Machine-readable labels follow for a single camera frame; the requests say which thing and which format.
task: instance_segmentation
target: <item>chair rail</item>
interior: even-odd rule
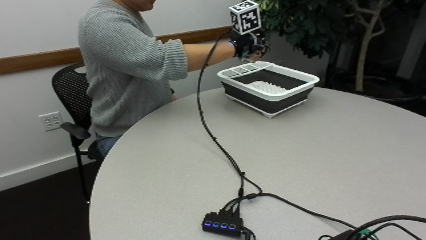
[[[162,42],[168,39],[180,39],[184,44],[200,43],[212,41],[219,34],[227,32],[230,26],[203,29],[183,33],[158,36],[156,39]],[[14,73],[27,70],[34,70],[45,67],[71,64],[82,61],[78,48],[61,49],[49,52],[26,54],[0,58],[0,74]]]

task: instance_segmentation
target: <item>office chair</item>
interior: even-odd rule
[[[61,128],[69,133],[70,144],[75,152],[78,175],[82,194],[89,203],[89,193],[85,183],[83,168],[81,156],[86,155],[89,159],[102,161],[103,157],[98,152],[95,141],[91,142],[86,151],[79,150],[82,142],[90,137],[89,128],[91,99],[86,95],[87,82],[85,73],[75,72],[75,69],[83,67],[83,63],[73,64],[62,68],[51,78],[53,91],[73,119],[74,123],[63,122]]]

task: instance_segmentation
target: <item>connector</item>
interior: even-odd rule
[[[206,232],[227,236],[240,236],[242,218],[226,214],[224,211],[207,213],[200,225],[202,230]]]

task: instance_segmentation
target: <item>hand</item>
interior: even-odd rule
[[[235,47],[235,56],[248,62],[256,61],[266,52],[264,35],[260,31],[243,35],[232,32],[230,43]]]

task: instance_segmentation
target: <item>jeans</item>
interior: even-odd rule
[[[99,153],[102,154],[103,157],[106,157],[109,150],[114,146],[117,140],[119,139],[121,136],[118,137],[103,137],[98,134],[95,134],[95,144],[97,144],[97,149]]]

